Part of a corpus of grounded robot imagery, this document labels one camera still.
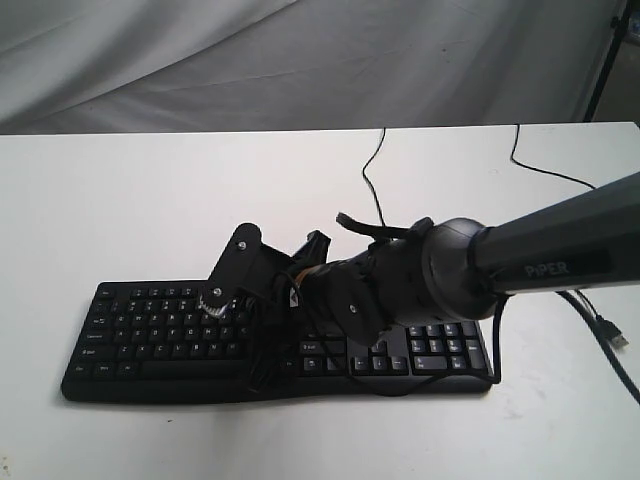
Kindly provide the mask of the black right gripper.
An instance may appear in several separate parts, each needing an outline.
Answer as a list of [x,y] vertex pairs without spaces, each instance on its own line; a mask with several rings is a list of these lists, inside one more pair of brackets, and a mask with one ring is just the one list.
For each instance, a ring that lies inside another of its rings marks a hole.
[[373,239],[356,256],[310,266],[295,277],[309,321],[322,332],[339,332],[371,346],[394,325],[435,321],[435,301],[426,285],[422,251],[432,222],[409,228],[343,222]]

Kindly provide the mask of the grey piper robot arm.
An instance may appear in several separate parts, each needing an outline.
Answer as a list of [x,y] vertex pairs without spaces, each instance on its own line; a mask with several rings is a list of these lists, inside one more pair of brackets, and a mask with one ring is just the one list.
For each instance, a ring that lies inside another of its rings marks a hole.
[[394,325],[478,321],[520,293],[639,280],[639,178],[630,175],[499,226],[469,218],[408,228],[338,223],[371,244],[296,279],[311,323],[363,346]]

